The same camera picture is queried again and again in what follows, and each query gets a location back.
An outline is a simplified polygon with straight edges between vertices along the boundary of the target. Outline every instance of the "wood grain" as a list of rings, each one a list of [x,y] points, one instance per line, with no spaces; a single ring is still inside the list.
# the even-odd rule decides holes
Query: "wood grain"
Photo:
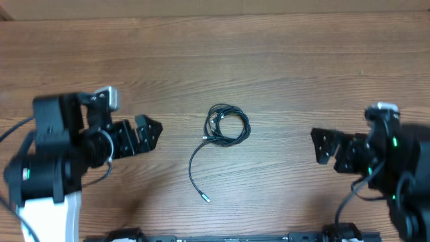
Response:
[[[428,0],[0,0],[7,19],[428,11]]]
[[[108,180],[83,191],[82,238],[121,227],[177,236],[319,230],[357,177],[316,164],[312,127],[367,132],[363,109],[380,100],[397,103],[404,122],[430,122],[427,12],[2,22],[0,32],[0,132],[32,114],[36,95],[106,85],[123,95],[116,120],[147,114],[165,128],[156,150],[115,161]],[[187,165],[218,102],[241,107],[252,132],[197,154],[206,204]],[[1,144],[0,171],[33,126]],[[398,240],[383,202],[355,199],[341,219]],[[0,240],[19,234],[0,210]]]

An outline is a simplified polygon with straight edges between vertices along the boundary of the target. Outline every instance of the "cable connector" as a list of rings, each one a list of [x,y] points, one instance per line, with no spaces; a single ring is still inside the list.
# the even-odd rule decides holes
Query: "cable connector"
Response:
[[[206,194],[204,194],[204,193],[202,193],[202,198],[203,198],[205,201],[207,201],[208,203],[210,202],[209,197],[208,197]]]
[[[211,123],[215,123],[215,122],[216,122],[216,118],[214,118],[214,119],[213,119],[213,120],[211,120],[210,122],[211,122]]]

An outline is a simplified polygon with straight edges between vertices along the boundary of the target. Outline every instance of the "black bracket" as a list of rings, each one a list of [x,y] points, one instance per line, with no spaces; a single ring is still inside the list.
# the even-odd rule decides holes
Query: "black bracket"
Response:
[[[145,115],[136,116],[135,121],[137,124],[136,131],[131,128],[128,120],[112,124],[109,135],[116,144],[113,159],[129,157],[155,149],[163,131],[161,123]]]

